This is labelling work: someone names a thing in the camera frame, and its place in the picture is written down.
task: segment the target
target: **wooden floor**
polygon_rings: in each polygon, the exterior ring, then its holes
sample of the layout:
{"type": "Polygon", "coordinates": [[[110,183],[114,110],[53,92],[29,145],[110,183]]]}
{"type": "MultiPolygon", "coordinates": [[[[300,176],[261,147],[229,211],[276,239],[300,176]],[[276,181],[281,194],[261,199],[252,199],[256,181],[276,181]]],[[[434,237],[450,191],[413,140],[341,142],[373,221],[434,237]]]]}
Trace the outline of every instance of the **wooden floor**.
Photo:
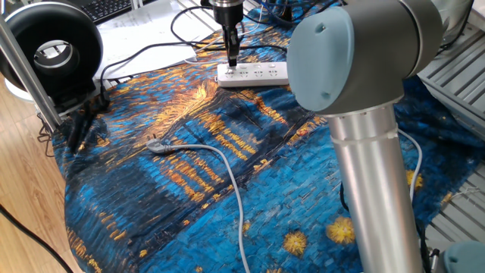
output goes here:
{"type": "MultiPolygon", "coordinates": [[[[53,158],[37,142],[42,124],[32,104],[14,98],[0,78],[0,203],[52,246],[75,271],[64,225],[64,186],[53,158]]],[[[0,272],[55,273],[62,267],[0,215],[0,272]]]]}

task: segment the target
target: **gray cable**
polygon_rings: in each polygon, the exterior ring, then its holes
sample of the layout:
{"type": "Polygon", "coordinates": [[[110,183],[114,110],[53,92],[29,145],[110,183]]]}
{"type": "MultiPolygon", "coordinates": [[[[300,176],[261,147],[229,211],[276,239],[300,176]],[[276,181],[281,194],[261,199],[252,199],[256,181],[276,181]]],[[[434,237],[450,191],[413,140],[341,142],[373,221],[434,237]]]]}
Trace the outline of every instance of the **gray cable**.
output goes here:
{"type": "Polygon", "coordinates": [[[246,254],[244,253],[244,245],[243,245],[243,224],[244,224],[244,210],[243,210],[243,201],[241,201],[241,196],[239,194],[239,189],[236,184],[236,179],[234,179],[233,171],[230,168],[229,162],[227,161],[226,156],[219,150],[212,146],[207,145],[199,145],[199,144],[187,144],[187,145],[163,145],[161,144],[161,140],[155,138],[154,140],[149,140],[146,143],[146,147],[154,152],[154,153],[166,153],[170,151],[174,151],[176,149],[210,149],[218,153],[222,159],[224,160],[224,164],[226,165],[227,172],[229,173],[230,179],[233,182],[234,192],[236,193],[237,198],[237,205],[239,206],[239,251],[241,252],[241,259],[242,263],[244,264],[244,269],[246,273],[251,273],[249,270],[248,262],[246,261],[246,254]]]}

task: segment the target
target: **white paper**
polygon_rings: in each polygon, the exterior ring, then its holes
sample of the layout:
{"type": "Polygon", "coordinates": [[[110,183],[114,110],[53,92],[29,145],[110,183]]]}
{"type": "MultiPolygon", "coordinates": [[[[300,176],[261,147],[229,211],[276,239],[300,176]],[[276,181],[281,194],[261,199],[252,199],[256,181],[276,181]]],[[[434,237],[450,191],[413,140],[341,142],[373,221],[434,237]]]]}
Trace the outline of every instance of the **white paper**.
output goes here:
{"type": "MultiPolygon", "coordinates": [[[[128,58],[146,46],[177,41],[171,33],[167,34],[151,27],[123,27],[100,31],[100,33],[103,38],[104,54],[102,64],[95,75],[97,79],[108,64],[128,58]]],[[[188,45],[154,47],[147,49],[131,61],[109,68],[104,78],[114,79],[153,71],[180,64],[185,59],[193,60],[195,56],[196,53],[188,45]]]]}
{"type": "MultiPolygon", "coordinates": [[[[128,58],[146,46],[179,42],[170,30],[171,21],[179,10],[174,0],[157,0],[99,26],[103,40],[103,59],[95,78],[100,78],[107,65],[128,58]]],[[[174,31],[186,41],[199,41],[211,34],[211,30],[198,19],[187,15],[177,19],[174,31]]],[[[131,61],[110,67],[103,78],[115,79],[140,74],[181,64],[184,60],[196,61],[196,53],[189,45],[154,47],[131,61]]]]}

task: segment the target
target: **keyboard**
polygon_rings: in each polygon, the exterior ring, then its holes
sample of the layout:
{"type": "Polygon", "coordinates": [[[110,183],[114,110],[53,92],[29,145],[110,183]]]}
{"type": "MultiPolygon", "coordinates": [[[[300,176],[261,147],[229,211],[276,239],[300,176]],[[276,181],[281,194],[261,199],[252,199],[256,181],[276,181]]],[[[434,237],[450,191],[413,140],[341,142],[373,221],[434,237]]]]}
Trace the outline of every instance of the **keyboard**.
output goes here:
{"type": "MultiPolygon", "coordinates": [[[[143,1],[146,5],[155,0],[143,1]]],[[[104,23],[116,16],[131,11],[131,0],[95,0],[80,6],[95,24],[104,23]]]]}

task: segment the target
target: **metal grating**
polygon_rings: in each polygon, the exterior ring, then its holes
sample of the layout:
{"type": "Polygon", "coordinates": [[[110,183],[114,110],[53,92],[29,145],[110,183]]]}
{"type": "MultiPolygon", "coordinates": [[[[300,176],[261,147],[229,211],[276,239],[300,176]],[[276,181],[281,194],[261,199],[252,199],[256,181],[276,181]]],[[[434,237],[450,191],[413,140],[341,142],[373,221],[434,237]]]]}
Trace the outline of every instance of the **metal grating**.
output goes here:
{"type": "Polygon", "coordinates": [[[485,140],[485,33],[467,24],[450,50],[419,77],[463,126],[485,140]]]}
{"type": "Polygon", "coordinates": [[[452,243],[476,240],[485,243],[485,164],[467,179],[443,205],[426,230],[428,245],[444,250],[452,243]]]}

